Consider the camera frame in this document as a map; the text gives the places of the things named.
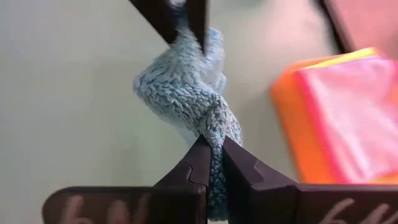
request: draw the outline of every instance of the blue towel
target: blue towel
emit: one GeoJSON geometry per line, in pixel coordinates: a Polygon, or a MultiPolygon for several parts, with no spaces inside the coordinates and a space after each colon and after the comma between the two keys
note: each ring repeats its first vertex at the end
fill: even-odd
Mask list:
{"type": "Polygon", "coordinates": [[[238,120],[220,95],[226,83],[222,74],[223,36],[220,31],[207,32],[206,55],[188,27],[181,7],[176,10],[176,41],[158,56],[138,77],[135,94],[162,120],[178,127],[190,144],[204,135],[211,155],[208,218],[228,219],[222,145],[225,136],[238,144],[241,128],[238,120]]]}

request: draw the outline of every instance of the towel fabric texture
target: towel fabric texture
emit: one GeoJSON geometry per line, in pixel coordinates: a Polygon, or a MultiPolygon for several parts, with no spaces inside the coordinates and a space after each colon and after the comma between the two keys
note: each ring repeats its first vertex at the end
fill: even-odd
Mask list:
{"type": "Polygon", "coordinates": [[[209,142],[211,155],[208,218],[228,219],[222,145],[225,136],[242,145],[238,120],[220,95],[226,83],[223,36],[208,29],[206,54],[188,27],[183,6],[174,9],[178,36],[134,80],[135,94],[162,120],[176,126],[193,144],[199,135],[209,142]]]}

